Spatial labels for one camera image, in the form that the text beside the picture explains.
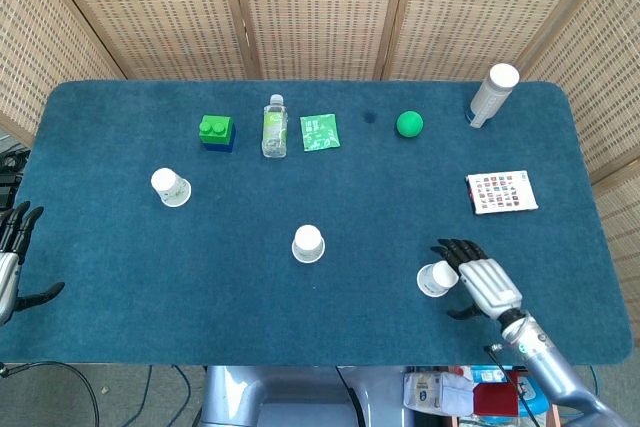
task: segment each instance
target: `cable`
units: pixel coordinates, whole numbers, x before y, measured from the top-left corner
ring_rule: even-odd
[[[127,427],[128,425],[133,424],[133,422],[140,416],[142,413],[142,409],[144,409],[144,404],[147,401],[147,394],[149,393],[149,384],[151,383],[151,371],[153,370],[153,365],[149,366],[149,370],[147,372],[147,383],[144,386],[144,395],[142,396],[142,402],[140,403],[140,407],[138,407],[138,412],[135,413],[133,417],[127,420],[122,427]]]
[[[338,366],[336,365],[335,367],[336,367],[336,372],[338,372],[338,376],[342,381],[342,385],[344,385],[344,388],[347,389],[347,394],[351,399],[351,403],[353,404],[353,409],[356,411],[356,417],[358,418],[358,427],[367,427],[367,423],[364,420],[364,414],[362,413],[362,405],[360,405],[360,400],[358,399],[358,394],[356,394],[356,391],[353,390],[352,387],[349,387],[347,385],[347,381],[344,380],[344,377],[342,376],[342,372],[340,372],[340,369],[338,368]]]
[[[196,417],[193,419],[193,422],[191,423],[191,427],[198,427],[200,425],[201,417],[202,417],[202,407],[200,407],[200,410],[198,410]]]
[[[12,152],[13,149],[18,147],[19,145],[22,145],[22,144],[18,142],[17,144],[13,144],[11,147],[7,147],[6,149],[4,149],[4,151],[0,152],[0,155],[4,155],[4,154],[8,154],[9,152]]]
[[[43,365],[50,365],[53,367],[61,367],[63,369],[67,369],[82,381],[84,386],[87,388],[87,392],[89,392],[89,396],[91,397],[91,404],[93,406],[93,417],[95,421],[94,425],[95,427],[100,427],[100,411],[98,410],[98,401],[96,400],[96,394],[93,392],[93,388],[91,387],[91,384],[89,383],[87,378],[75,367],[62,362],[54,362],[52,360],[23,364],[18,367],[14,367],[13,369],[7,369],[6,367],[4,367],[4,364],[1,364],[2,368],[0,369],[0,375],[2,377],[10,377],[12,375],[19,374],[20,372],[24,372],[25,370],[32,369],[33,367],[41,367]]]
[[[171,419],[171,421],[167,424],[167,427],[171,427],[173,425],[173,423],[178,419],[178,417],[180,417],[180,414],[182,414],[184,409],[187,407],[187,404],[189,403],[189,400],[191,400],[191,384],[189,383],[189,379],[187,379],[187,376],[184,375],[184,372],[182,372],[182,369],[180,369],[180,367],[178,367],[177,365],[172,365],[171,367],[176,369],[178,371],[178,373],[182,376],[182,379],[184,380],[184,383],[187,386],[187,398],[185,399],[184,403],[182,404],[182,407],[180,407],[180,410],[178,410],[178,412],[176,412],[176,415],[174,415],[173,419]]]
[[[593,365],[590,365],[589,369],[591,369],[591,375],[593,376],[593,385],[596,397],[600,397],[600,377],[598,377],[598,373]]]
[[[500,360],[498,360],[498,356],[491,351],[491,348],[485,348],[485,352],[487,353],[487,355],[489,357],[491,357],[491,360],[493,360],[493,362],[498,366],[498,368],[502,371],[502,373],[504,374],[505,378],[509,381],[509,383],[511,384],[511,386],[516,389],[516,392],[518,394],[518,397],[520,398],[520,401],[522,402],[522,405],[524,405],[524,408],[527,410],[527,413],[529,414],[529,417],[531,418],[531,420],[533,421],[533,423],[535,424],[536,427],[540,427],[540,424],[538,423],[538,421],[536,420],[536,416],[533,415],[533,412],[531,412],[531,409],[529,408],[529,404],[527,403],[527,401],[524,398],[524,394],[520,391],[520,389],[518,388],[518,386],[516,385],[516,383],[511,379],[511,377],[509,377],[509,374],[507,374],[507,371],[504,370],[504,366],[502,365],[502,363],[500,362]]]

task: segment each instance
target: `white cup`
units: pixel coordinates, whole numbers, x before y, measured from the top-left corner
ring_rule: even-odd
[[[418,287],[429,297],[442,297],[458,283],[458,274],[446,260],[425,265],[418,271]]]
[[[153,173],[151,186],[167,207],[180,207],[191,197],[191,184],[166,167]]]
[[[303,225],[296,230],[296,236],[291,244],[293,256],[303,264],[311,264],[324,254],[324,239],[317,227]]]

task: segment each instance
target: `plastic water bottle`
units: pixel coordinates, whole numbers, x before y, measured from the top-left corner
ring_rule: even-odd
[[[489,76],[482,82],[467,111],[469,125],[479,129],[482,124],[496,115],[519,81],[520,73],[514,66],[496,64],[491,67]]]
[[[265,157],[287,155],[287,109],[280,94],[273,94],[264,108],[262,153]]]

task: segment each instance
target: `metal arm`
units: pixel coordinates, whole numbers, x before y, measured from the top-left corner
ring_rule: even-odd
[[[27,214],[29,206],[29,202],[23,202],[0,214],[0,326],[7,323],[14,312],[49,302],[64,288],[64,282],[57,282],[41,294],[18,297],[20,271],[31,232],[44,212],[44,208],[36,207]]]
[[[474,304],[475,315],[486,315],[502,326],[502,336],[518,353],[538,381],[547,399],[584,415],[566,424],[571,427],[629,427],[617,413],[592,394],[580,380],[538,322],[520,309],[522,294],[504,269],[471,241],[439,240],[432,250],[460,275]],[[448,312],[459,318],[459,312]]]

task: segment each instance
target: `green lego brick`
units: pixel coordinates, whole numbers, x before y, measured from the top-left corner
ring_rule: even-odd
[[[200,140],[204,144],[229,144],[233,119],[221,115],[204,115],[200,122]]]

